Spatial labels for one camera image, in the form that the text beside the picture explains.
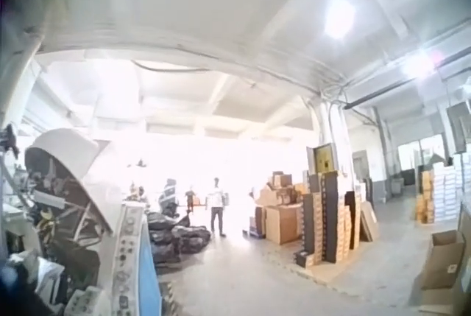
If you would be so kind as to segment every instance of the man in white shirt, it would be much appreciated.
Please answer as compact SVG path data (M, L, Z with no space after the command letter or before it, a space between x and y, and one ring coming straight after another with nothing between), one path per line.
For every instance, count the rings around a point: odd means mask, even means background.
M214 220L218 217L219 235L226 237L222 232L222 214L224 212L224 191L219 187L219 179L214 179L213 190L206 197L206 208L211 209L211 231L214 233Z

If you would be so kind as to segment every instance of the window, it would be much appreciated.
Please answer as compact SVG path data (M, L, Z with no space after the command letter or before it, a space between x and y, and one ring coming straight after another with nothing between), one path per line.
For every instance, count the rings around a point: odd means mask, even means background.
M418 141L400 145L397 151L399 152L401 170L410 170L422 165L423 161L420 155L420 143Z
M434 155L445 157L445 146L441 134L412 141L397 148L401 170L415 169L430 162Z

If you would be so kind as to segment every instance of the machine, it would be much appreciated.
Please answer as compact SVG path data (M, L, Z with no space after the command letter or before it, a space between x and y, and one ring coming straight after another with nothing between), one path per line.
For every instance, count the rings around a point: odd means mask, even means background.
M26 266L52 315L161 315L145 206L124 202L116 147L51 130L26 150L25 164L35 187L23 231L37 239L16 228L23 241L10 260Z

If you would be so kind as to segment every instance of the door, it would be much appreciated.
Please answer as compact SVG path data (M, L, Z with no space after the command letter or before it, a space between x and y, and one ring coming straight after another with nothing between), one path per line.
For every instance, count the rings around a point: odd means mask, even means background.
M366 150L353 153L353 169L358 181L363 181L369 177L368 157Z

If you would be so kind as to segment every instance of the pile of black bags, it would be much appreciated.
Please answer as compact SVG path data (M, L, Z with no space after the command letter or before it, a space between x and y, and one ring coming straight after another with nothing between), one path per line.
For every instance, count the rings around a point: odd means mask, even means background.
M155 264L177 263L181 254L198 253L211 239L206 227L190 226L188 216L176 220L152 212L148 214L147 222Z

